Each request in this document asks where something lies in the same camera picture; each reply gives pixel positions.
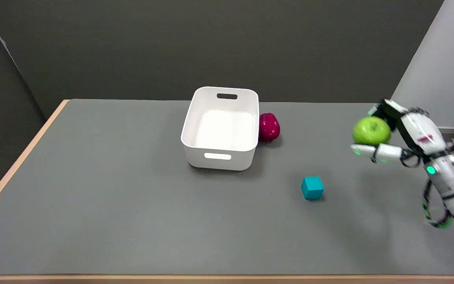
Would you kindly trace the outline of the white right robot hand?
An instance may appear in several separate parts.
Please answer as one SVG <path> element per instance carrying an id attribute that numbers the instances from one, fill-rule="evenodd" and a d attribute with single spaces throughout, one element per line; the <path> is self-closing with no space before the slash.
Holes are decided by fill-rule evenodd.
<path id="1" fill-rule="evenodd" d="M 417 157 L 414 167 L 423 161 L 450 154 L 440 130 L 421 108 L 406 108 L 392 99 L 382 99 L 368 115 L 360 119 L 353 131 L 351 150 L 368 157 L 373 163 L 400 161 Z"/>

